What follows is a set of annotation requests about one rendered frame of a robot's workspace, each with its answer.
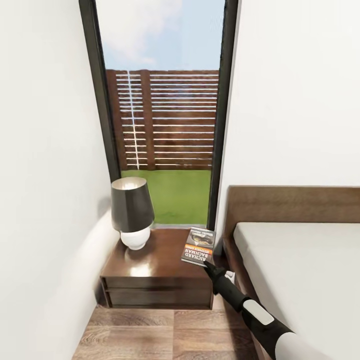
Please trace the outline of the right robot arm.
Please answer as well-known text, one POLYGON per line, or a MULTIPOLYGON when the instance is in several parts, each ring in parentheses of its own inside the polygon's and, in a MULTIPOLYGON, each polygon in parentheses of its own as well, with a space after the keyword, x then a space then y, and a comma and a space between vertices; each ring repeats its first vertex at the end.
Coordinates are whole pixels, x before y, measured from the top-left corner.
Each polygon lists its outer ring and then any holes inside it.
POLYGON ((212 292, 221 294, 237 313, 242 312, 244 323, 253 332, 272 360, 336 360, 321 352, 294 333, 270 314, 249 294, 243 294, 235 286, 235 272, 218 268, 204 261, 207 275, 213 282, 212 292))

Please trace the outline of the hardback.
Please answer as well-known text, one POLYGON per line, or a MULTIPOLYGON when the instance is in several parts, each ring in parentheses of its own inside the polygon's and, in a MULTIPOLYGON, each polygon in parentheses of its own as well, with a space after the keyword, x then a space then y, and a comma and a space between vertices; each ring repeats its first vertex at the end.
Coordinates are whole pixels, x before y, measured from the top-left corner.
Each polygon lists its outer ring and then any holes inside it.
POLYGON ((181 260, 208 268, 204 261, 208 261, 209 263, 213 262, 216 235, 216 231, 192 227, 181 260))

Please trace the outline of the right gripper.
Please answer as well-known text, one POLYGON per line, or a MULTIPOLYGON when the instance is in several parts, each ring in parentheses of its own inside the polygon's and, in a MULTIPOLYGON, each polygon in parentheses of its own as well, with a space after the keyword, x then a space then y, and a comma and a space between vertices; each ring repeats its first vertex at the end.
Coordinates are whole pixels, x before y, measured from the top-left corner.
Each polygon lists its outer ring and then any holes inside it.
POLYGON ((225 268, 222 266, 218 268, 213 263, 209 263, 208 261, 204 261, 205 265, 208 267, 204 267, 207 275, 213 282, 212 292, 217 295, 221 294, 224 299, 228 302, 229 296, 233 290, 237 288, 225 275, 225 268))

